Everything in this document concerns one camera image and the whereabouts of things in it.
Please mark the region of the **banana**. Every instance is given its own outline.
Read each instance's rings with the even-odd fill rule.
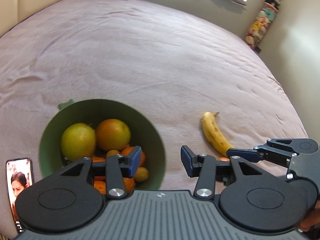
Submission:
[[[201,117],[202,131],[206,139],[212,144],[212,146],[223,156],[227,157],[227,150],[234,148],[231,143],[225,138],[220,131],[215,117],[219,112],[210,113],[205,112]]]

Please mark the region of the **mattress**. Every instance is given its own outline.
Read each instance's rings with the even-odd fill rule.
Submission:
[[[71,98],[117,100],[143,113],[164,142],[167,190],[195,186],[182,145],[219,157],[202,135],[203,112],[220,112],[217,122],[237,148],[307,137],[281,85],[234,34],[142,0],[60,1],[0,38],[0,232],[9,237],[16,233],[5,162],[30,157],[40,180],[42,132]]]

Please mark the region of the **phone screen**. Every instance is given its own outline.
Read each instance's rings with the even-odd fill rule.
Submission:
[[[17,216],[15,201],[17,196],[33,183],[31,160],[27,158],[7,161],[6,168],[12,217],[17,228],[17,232],[22,233],[23,229]]]

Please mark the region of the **fruit bowl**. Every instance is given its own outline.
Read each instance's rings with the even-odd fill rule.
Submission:
[[[66,161],[60,150],[63,132],[75,123],[86,123],[96,129],[106,119],[119,119],[131,130],[131,146],[140,146],[146,154],[144,167],[149,178],[137,189],[159,189],[165,172],[165,152],[161,137],[155,127],[135,109],[123,103],[107,99],[89,99],[79,102],[69,101],[59,105],[62,108],[44,130],[39,148],[39,165],[43,177],[61,169]]]

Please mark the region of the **woman's dark hair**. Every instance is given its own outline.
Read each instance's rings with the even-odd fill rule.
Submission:
[[[23,185],[23,187],[25,187],[27,185],[26,176],[21,171],[20,172],[15,172],[14,174],[12,174],[12,176],[11,176],[11,184],[15,180],[18,181],[21,185]]]

